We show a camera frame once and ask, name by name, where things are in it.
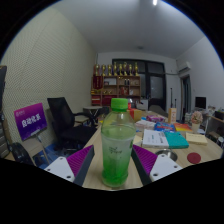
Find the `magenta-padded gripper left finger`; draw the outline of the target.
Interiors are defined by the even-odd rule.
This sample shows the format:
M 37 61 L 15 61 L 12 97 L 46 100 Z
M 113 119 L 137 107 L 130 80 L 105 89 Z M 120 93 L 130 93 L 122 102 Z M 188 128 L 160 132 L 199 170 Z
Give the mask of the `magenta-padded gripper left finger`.
M 94 155 L 94 146 L 90 145 L 67 158 L 58 157 L 45 171 L 82 186 Z

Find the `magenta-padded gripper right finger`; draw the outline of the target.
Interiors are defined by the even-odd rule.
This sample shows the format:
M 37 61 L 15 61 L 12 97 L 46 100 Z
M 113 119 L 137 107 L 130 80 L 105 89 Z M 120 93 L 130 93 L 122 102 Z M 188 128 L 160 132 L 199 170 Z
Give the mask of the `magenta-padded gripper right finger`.
M 143 185 L 181 170 L 181 167 L 166 154 L 156 155 L 137 145 L 132 147 L 131 156 Z

